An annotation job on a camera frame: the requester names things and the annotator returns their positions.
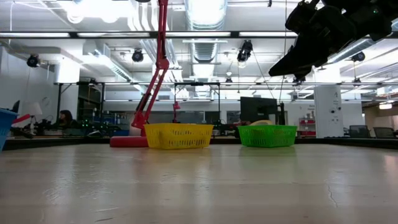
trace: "white wall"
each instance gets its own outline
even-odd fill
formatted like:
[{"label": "white wall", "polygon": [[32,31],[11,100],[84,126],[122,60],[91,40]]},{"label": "white wall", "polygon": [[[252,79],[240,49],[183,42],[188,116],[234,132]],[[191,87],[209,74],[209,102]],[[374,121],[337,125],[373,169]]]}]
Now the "white wall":
[{"label": "white wall", "polygon": [[47,78],[46,69],[29,68],[25,60],[9,55],[4,48],[0,49],[0,55],[0,108],[11,108],[20,100],[19,114],[26,114],[24,102],[38,102],[43,115],[37,119],[51,115],[55,121],[58,86],[53,84],[53,72]]},{"label": "white wall", "polygon": [[[104,109],[110,111],[134,111],[138,102],[105,102]],[[173,111],[173,102],[155,102],[153,111]],[[218,111],[218,102],[196,103],[180,102],[181,111]],[[313,110],[313,102],[293,102],[286,103],[288,125],[299,125],[299,119],[303,118],[309,111]],[[226,120],[227,111],[240,111],[240,102],[221,102],[221,119]],[[343,102],[341,107],[343,112],[344,127],[350,125],[364,125],[362,117],[362,106],[360,102]]]}]

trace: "ceiling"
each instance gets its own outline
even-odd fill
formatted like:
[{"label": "ceiling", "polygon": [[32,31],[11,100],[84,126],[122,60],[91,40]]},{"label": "ceiling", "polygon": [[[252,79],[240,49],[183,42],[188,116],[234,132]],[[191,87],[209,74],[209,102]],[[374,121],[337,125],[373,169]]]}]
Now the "ceiling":
[{"label": "ceiling", "polygon": [[[260,30],[260,31],[285,31],[284,23],[286,17],[297,5],[299,0],[273,0],[272,7],[267,7],[267,1],[259,0],[229,0],[226,10],[224,30]],[[68,21],[65,7],[73,4],[71,1],[0,1],[0,30],[12,31],[131,31],[127,25],[127,17],[134,13],[131,11],[130,1],[114,1],[113,7],[108,8],[109,13],[116,13],[120,18],[114,23],[103,22],[101,18],[93,13],[85,17],[80,23],[73,24]],[[184,0],[169,0],[168,25],[170,30],[187,30],[185,17]],[[225,39],[225,42],[219,44],[216,58],[212,63],[215,67],[209,82],[224,82],[227,78],[226,72],[231,72],[233,81],[236,82],[282,82],[283,77],[273,77],[268,75],[268,70],[275,64],[289,47],[294,44],[293,39],[253,39],[254,54],[249,58],[244,68],[239,68],[236,61],[236,53],[242,45],[244,39]],[[183,43],[183,39],[173,39],[175,56],[182,70],[182,78],[185,82],[197,80],[198,77],[193,73],[192,55],[190,53],[190,44]],[[65,41],[47,41],[47,40],[13,40],[12,44],[23,47],[60,47],[70,52],[75,57],[84,61],[85,57],[77,52],[81,52],[82,40]],[[137,39],[101,39],[96,41],[97,46],[106,44],[111,49],[111,58],[116,61],[123,70],[129,72],[138,82],[149,82],[152,78],[153,61],[144,50],[144,61],[134,63],[131,55],[136,48],[143,48],[140,40]],[[341,81],[352,82],[354,76],[363,77],[363,82],[389,82],[394,81],[397,75],[397,69],[390,69],[388,72],[381,72],[375,76],[372,75],[386,66],[396,63],[398,56],[398,41],[394,39],[382,40],[363,52],[366,54],[366,60],[357,63],[355,69],[350,61],[342,61],[334,65],[340,68]],[[90,64],[81,69],[81,76],[94,77],[102,82],[118,82],[115,74],[106,66],[100,64]],[[286,77],[291,82],[293,77]],[[308,82],[312,82],[312,76],[307,77]],[[115,90],[135,90],[126,87],[112,87]],[[242,88],[247,90],[251,86],[226,86],[225,88]],[[294,89],[291,86],[283,86],[285,90]],[[358,91],[364,93],[364,90],[373,91],[374,86],[367,86]]]}]

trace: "yellow object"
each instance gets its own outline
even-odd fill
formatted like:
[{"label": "yellow object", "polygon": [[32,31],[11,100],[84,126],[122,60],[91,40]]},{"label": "yellow object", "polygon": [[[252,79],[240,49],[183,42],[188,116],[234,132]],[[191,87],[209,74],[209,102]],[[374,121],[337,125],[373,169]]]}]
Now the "yellow object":
[{"label": "yellow object", "polygon": [[148,145],[157,149],[192,149],[210,145],[213,125],[146,124]]},{"label": "yellow object", "polygon": [[273,124],[272,124],[272,121],[262,120],[262,121],[256,121],[250,125],[251,126],[259,126],[259,125],[273,125]]}]

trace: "air duct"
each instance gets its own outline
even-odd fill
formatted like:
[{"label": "air duct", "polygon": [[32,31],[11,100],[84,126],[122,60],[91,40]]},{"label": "air duct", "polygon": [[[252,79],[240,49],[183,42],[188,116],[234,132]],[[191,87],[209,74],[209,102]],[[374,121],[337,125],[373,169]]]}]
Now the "air duct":
[{"label": "air duct", "polygon": [[[185,0],[189,30],[222,30],[225,22],[227,0]],[[199,63],[210,63],[216,57],[218,44],[195,43],[191,45],[193,58]]]},{"label": "air duct", "polygon": [[[392,31],[397,31],[397,30],[398,30],[398,19],[396,19],[392,23]],[[360,53],[361,51],[367,49],[368,47],[375,45],[376,43],[377,43],[376,41],[373,41],[371,39],[359,40],[359,41],[351,44],[350,46],[348,46],[341,52],[332,55],[329,59],[329,63],[340,62],[346,58],[349,58],[353,55]]]}]

